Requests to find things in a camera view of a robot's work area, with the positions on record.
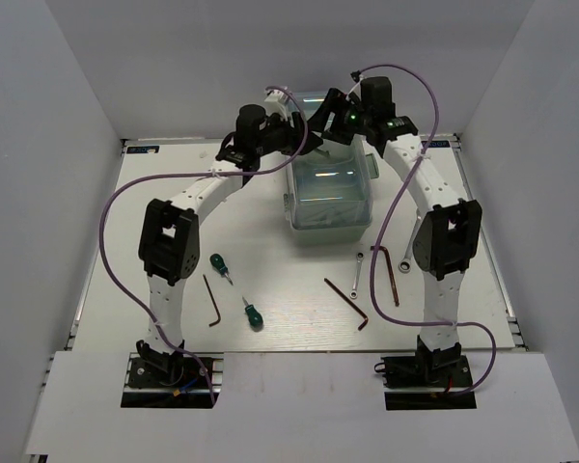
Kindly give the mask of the green screwdriver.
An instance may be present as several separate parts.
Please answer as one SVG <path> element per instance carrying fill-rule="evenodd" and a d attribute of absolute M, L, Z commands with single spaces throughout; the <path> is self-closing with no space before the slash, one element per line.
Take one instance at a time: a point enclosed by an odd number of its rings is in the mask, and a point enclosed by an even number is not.
<path fill-rule="evenodd" d="M 228 266 L 226 265 L 226 262 L 224 261 L 224 259 L 222 258 L 221 255 L 215 253 L 212 254 L 209 257 L 209 261 L 210 264 L 212 265 L 212 267 L 219 273 L 219 275 L 223 278 L 225 278 L 231 285 L 234 284 L 231 276 L 230 276 L 230 271 Z"/>
<path fill-rule="evenodd" d="M 242 297 L 242 302 L 251 329 L 254 331 L 260 331 L 263 328 L 262 315 L 245 297 Z"/>

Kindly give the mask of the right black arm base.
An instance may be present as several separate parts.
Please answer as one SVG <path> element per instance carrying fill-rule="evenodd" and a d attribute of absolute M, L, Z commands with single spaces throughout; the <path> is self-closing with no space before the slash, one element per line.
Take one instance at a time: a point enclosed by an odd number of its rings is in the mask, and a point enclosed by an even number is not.
<path fill-rule="evenodd" d="M 427 376 L 413 356 L 382 357 L 373 367 L 384 385 L 387 411 L 448 411 L 477 408 L 474 392 L 459 392 L 473 385 L 465 355 L 453 366 Z"/>

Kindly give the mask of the blue table label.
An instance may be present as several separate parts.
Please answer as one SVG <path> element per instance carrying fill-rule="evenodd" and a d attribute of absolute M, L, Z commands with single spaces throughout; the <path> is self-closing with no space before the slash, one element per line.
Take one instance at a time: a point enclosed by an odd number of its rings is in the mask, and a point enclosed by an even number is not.
<path fill-rule="evenodd" d="M 444 149 L 451 146 L 451 143 L 448 140 L 433 140 L 429 143 L 423 141 L 422 144 L 428 146 L 430 149 Z"/>
<path fill-rule="evenodd" d="M 160 146 L 130 146 L 126 148 L 127 154 L 159 153 Z"/>

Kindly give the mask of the brown hex key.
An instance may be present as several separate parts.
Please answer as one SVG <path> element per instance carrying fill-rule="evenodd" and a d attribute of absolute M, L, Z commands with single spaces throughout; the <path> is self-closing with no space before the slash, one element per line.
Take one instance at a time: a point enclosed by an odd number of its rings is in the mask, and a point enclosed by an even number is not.
<path fill-rule="evenodd" d="M 219 308 L 218 308 L 217 302 L 216 302 L 216 300 L 215 300 L 214 294 L 213 294 L 213 292 L 212 292 L 211 286 L 210 286 L 210 284 L 209 284 L 207 275 L 203 273 L 202 276 L 203 276 L 203 280 L 204 280 L 204 283 L 205 283 L 205 287 L 206 287 L 206 289 L 207 289 L 207 294 L 208 294 L 210 303 L 211 303 L 211 305 L 212 305 L 212 307 L 213 307 L 213 309 L 214 309 L 215 315 L 216 315 L 216 318 L 215 318 L 212 322 L 210 322 L 210 323 L 208 324 L 208 327 L 209 327 L 209 328 L 212 328 L 212 327 L 215 327 L 216 325 L 218 325 L 218 324 L 221 322 L 222 316 L 221 316 L 221 313 L 220 313 L 220 311 L 219 311 Z"/>
<path fill-rule="evenodd" d="M 323 279 L 324 283 L 330 287 L 354 312 L 361 316 L 362 322 L 358 325 L 357 331 L 361 332 L 367 326 L 369 317 L 367 314 L 346 294 L 344 294 L 332 281 L 328 278 Z"/>
<path fill-rule="evenodd" d="M 400 297 L 399 297 L 399 293 L 398 293 L 398 287 L 397 287 L 395 272 L 393 269 L 393 264 L 392 264 L 392 259 L 391 259 L 390 253 L 385 246 L 381 246 L 379 248 L 379 253 L 382 254 L 384 259 L 385 259 L 385 264 L 386 264 L 386 269 L 387 269 L 387 273 L 388 273 L 388 277 L 389 277 L 389 283 L 390 283 L 390 287 L 391 287 L 391 292 L 392 292 L 394 304 L 396 307 L 398 307 L 400 305 Z"/>

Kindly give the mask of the right blue table label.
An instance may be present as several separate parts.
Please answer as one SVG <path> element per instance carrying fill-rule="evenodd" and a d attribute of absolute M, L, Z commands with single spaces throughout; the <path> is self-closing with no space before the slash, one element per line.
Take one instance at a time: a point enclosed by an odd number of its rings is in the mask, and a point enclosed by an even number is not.
<path fill-rule="evenodd" d="M 451 143 L 448 140 L 433 140 L 429 143 L 423 141 L 422 144 L 428 146 L 430 149 L 444 149 L 451 146 Z"/>

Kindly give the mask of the left blue table label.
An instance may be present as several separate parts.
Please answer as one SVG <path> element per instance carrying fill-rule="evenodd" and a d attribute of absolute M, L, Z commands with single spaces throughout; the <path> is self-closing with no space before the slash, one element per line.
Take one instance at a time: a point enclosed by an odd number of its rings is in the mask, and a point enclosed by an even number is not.
<path fill-rule="evenodd" d="M 130 146 L 126 148 L 127 154 L 159 153 L 160 146 Z"/>

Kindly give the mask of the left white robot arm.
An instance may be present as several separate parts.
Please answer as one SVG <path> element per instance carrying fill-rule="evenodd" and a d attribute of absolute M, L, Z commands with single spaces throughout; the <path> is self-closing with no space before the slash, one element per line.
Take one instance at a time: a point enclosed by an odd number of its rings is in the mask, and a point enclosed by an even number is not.
<path fill-rule="evenodd" d="M 234 132 L 223 140 L 210 175 L 167 201 L 154 199 L 148 204 L 138 256 L 148 277 L 153 320 L 136 349 L 162 384 L 176 384 L 184 374 L 185 363 L 177 352 L 184 346 L 182 297 L 200 259 L 200 226 L 214 208 L 246 185 L 260 169 L 263 156 L 275 151 L 303 154 L 320 144 L 309 133 L 302 113 L 286 118 L 268 115 L 257 104 L 245 105 L 238 112 Z"/>

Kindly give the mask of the large silver ratchet wrench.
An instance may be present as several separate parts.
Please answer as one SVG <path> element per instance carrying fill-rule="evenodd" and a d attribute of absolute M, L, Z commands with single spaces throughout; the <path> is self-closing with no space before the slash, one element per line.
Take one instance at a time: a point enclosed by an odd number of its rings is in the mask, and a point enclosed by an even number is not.
<path fill-rule="evenodd" d="M 416 216 L 416 220 L 414 222 L 414 226 L 410 237 L 407 242 L 407 246 L 404 251 L 403 258 L 399 263 L 399 271 L 403 274 L 407 274 L 411 271 L 411 262 L 412 262 L 412 253 L 413 253 L 413 243 L 416 235 L 418 233 L 419 228 L 421 227 L 422 217 L 420 215 Z"/>

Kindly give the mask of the green plastic toolbox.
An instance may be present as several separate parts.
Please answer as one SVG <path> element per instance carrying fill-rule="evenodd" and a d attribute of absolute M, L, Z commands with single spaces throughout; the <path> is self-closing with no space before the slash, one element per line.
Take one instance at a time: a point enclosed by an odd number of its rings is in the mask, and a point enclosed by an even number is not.
<path fill-rule="evenodd" d="M 309 118 L 323 100 L 304 101 Z M 353 244 L 372 223 L 371 180 L 378 176 L 372 156 L 365 153 L 360 136 L 342 145 L 327 140 L 325 130 L 315 132 L 323 140 L 321 147 L 287 167 L 286 217 L 301 246 Z"/>

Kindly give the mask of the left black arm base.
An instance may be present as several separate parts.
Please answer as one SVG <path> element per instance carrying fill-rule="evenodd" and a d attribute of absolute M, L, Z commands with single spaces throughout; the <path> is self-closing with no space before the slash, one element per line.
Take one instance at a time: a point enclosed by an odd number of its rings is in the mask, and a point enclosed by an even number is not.
<path fill-rule="evenodd" d="M 221 392 L 223 359 L 158 352 L 136 342 L 121 398 L 124 409 L 211 409 Z"/>

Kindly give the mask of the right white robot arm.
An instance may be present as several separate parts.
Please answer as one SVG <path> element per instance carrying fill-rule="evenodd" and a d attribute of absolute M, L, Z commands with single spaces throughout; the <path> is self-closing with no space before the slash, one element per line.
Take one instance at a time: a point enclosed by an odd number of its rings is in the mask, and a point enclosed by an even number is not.
<path fill-rule="evenodd" d="M 344 145 L 364 137 L 403 179 L 417 206 L 420 221 L 412 234 L 412 253 L 423 272 L 425 295 L 416 370 L 424 382 L 436 385 L 461 358 L 459 293 L 477 253 L 483 210 L 477 201 L 464 200 L 427 157 L 415 124 L 396 113 L 388 78 L 366 78 L 359 87 L 359 93 L 349 94 L 330 89 L 309 127 Z"/>

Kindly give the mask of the small silver ratchet wrench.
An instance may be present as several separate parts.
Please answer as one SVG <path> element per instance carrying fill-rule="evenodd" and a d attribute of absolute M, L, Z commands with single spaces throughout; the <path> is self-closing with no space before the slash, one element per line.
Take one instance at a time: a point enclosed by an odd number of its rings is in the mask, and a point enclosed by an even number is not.
<path fill-rule="evenodd" d="M 349 293 L 349 297 L 352 300 L 355 300 L 358 297 L 359 283 L 360 283 L 362 265 L 363 265 L 364 258 L 365 258 L 365 256 L 364 256 L 363 252 L 358 252 L 355 256 L 355 260 L 356 260 L 355 272 L 354 272 L 354 278 L 353 278 L 351 291 Z"/>

